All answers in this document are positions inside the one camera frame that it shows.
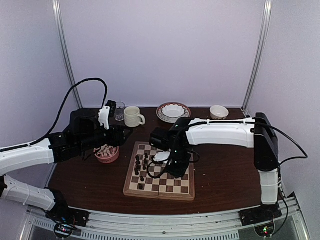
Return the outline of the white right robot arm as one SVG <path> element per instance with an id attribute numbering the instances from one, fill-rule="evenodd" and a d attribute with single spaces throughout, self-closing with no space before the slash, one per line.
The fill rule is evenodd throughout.
<path id="1" fill-rule="evenodd" d="M 154 160 L 164 162 L 164 173 L 182 178 L 189 167 L 192 147 L 197 145 L 231 145 L 254 150 L 254 166 L 260 177 L 261 204 L 256 210 L 259 220 L 268 220 L 278 202 L 278 137 L 264 113 L 253 118 L 211 120 L 179 118 L 169 129 L 157 127 L 149 144 L 159 150 Z"/>

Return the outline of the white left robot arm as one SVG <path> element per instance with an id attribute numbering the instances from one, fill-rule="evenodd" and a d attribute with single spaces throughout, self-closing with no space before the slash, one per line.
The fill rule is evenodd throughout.
<path id="1" fill-rule="evenodd" d="M 111 108 L 104 106 L 95 113 L 82 108 L 71 112 L 69 125 L 62 132 L 49 133 L 44 139 L 0 150 L 0 197 L 53 213 L 61 222 L 72 218 L 72 211 L 61 192 L 40 189 L 17 181 L 9 172 L 42 164 L 58 164 L 86 151 L 104 145 L 120 147 L 133 130 L 127 126 L 110 124 Z"/>

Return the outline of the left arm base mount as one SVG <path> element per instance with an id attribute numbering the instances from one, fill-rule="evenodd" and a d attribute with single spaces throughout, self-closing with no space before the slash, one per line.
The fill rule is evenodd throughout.
<path id="1" fill-rule="evenodd" d="M 71 227 L 86 227 L 90 213 L 85 210 L 67 208 L 66 210 L 44 211 L 47 218 L 54 223 L 66 224 Z"/>

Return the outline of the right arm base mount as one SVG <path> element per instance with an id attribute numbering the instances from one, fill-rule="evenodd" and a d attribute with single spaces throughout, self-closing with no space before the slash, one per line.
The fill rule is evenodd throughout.
<path id="1" fill-rule="evenodd" d="M 262 208 L 256 207 L 239 212 L 239 217 L 242 226 L 255 225 L 267 221 L 271 221 L 274 218 L 282 216 L 281 210 L 277 208 Z"/>

